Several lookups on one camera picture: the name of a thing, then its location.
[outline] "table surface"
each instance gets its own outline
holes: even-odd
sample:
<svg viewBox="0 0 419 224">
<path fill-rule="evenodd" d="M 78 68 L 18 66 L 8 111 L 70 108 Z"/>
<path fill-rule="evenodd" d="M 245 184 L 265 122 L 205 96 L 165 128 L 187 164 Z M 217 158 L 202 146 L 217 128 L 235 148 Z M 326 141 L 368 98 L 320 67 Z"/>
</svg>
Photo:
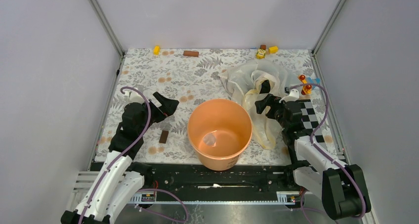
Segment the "table surface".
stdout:
<svg viewBox="0 0 419 224">
<path fill-rule="evenodd" d="M 132 86 L 143 91 L 147 98 L 156 101 L 152 93 L 158 91 L 167 98 L 177 99 L 180 104 L 173 116 L 153 124 L 144 136 L 144 144 L 135 161 L 199 164 L 198 157 L 189 143 L 186 128 L 190 114 L 202 102 L 214 98 L 229 99 L 218 74 L 228 67 L 239 66 L 255 59 L 255 49 L 191 49 L 199 51 L 199 57 L 185 57 L 185 49 L 161 49 L 160 55 L 153 50 L 129 49 L 121 68 L 119 80 L 107 114 L 102 136 L 97 143 L 96 162 L 103 162 L 108 146 L 121 121 L 123 108 L 129 103 L 120 88 Z M 266 59 L 290 69 L 296 75 L 304 74 L 315 78 L 308 50 L 279 50 Z M 320 121 L 325 105 L 319 89 L 301 99 L 311 99 Z M 335 154 L 329 122 L 322 126 L 326 149 Z M 159 143 L 162 130 L 168 130 L 166 144 Z M 281 136 L 272 150 L 263 149 L 253 140 L 242 153 L 237 164 L 246 165 L 287 165 L 290 164 L 288 151 Z"/>
</svg>

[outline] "brown chocolate bar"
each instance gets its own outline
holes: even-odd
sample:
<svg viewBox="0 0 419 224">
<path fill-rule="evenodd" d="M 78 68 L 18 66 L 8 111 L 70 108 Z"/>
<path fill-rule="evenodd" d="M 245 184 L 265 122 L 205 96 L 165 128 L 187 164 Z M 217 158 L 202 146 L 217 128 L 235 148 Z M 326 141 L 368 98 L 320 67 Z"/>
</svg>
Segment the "brown chocolate bar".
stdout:
<svg viewBox="0 0 419 224">
<path fill-rule="evenodd" d="M 199 56 L 199 52 L 196 52 L 196 51 L 183 51 L 183 56 L 198 57 Z"/>
<path fill-rule="evenodd" d="M 169 131 L 162 131 L 162 135 L 160 135 L 160 140 L 159 143 L 164 143 L 166 144 L 166 141 L 168 140 L 168 136 L 169 136 Z"/>
</svg>

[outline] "yellow toy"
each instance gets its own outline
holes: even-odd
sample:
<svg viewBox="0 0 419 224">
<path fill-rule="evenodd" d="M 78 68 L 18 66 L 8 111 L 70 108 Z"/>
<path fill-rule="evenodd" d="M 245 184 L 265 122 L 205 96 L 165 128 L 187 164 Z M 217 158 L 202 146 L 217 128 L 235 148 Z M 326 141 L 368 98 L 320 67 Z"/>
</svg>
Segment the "yellow toy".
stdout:
<svg viewBox="0 0 419 224">
<path fill-rule="evenodd" d="M 300 75 L 300 76 L 298 77 L 298 79 L 299 79 L 302 83 L 307 84 L 307 81 L 305 80 L 305 75 Z M 306 85 L 306 86 L 303 86 L 303 87 L 302 87 L 301 94 L 302 94 L 302 95 L 311 94 L 311 89 L 312 89 L 312 88 L 313 88 L 313 87 L 312 87 L 311 85 Z"/>
<path fill-rule="evenodd" d="M 263 59 L 266 55 L 266 45 L 261 45 L 260 48 L 257 50 L 256 58 Z"/>
<path fill-rule="evenodd" d="M 160 46 L 155 46 L 154 51 L 153 51 L 154 55 L 159 55 L 159 52 L 160 52 Z"/>
<path fill-rule="evenodd" d="M 269 53 L 276 53 L 278 51 L 278 47 L 273 46 L 269 48 Z"/>
</svg>

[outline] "translucent plastic bag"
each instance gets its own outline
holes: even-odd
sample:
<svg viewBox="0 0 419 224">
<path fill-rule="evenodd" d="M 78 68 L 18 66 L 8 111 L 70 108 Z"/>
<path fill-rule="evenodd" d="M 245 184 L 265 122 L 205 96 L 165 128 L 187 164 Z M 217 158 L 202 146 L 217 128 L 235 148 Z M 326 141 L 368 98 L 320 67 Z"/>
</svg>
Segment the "translucent plastic bag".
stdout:
<svg viewBox="0 0 419 224">
<path fill-rule="evenodd" d="M 273 149 L 282 128 L 277 121 L 265 116 L 269 107 L 262 114 L 257 114 L 254 103 L 267 95 L 259 94 L 264 81 L 269 81 L 269 93 L 284 97 L 285 87 L 301 84 L 297 75 L 267 59 L 255 59 L 227 69 L 220 74 L 220 78 L 224 88 L 231 95 L 231 100 L 249 113 L 253 125 L 253 139 L 263 148 Z"/>
</svg>

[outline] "yellow toy block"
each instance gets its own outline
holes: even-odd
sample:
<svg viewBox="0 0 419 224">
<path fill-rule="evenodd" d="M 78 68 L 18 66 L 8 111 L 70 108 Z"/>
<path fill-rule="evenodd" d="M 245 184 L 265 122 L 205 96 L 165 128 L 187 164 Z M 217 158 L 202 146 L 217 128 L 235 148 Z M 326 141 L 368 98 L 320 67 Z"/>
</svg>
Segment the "yellow toy block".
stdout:
<svg viewBox="0 0 419 224">
<path fill-rule="evenodd" d="M 154 55 L 159 55 L 159 52 L 160 52 L 160 46 L 155 46 L 154 51 L 153 51 Z"/>
<path fill-rule="evenodd" d="M 269 53 L 276 53 L 278 51 L 278 47 L 273 46 L 269 48 Z"/>
</svg>

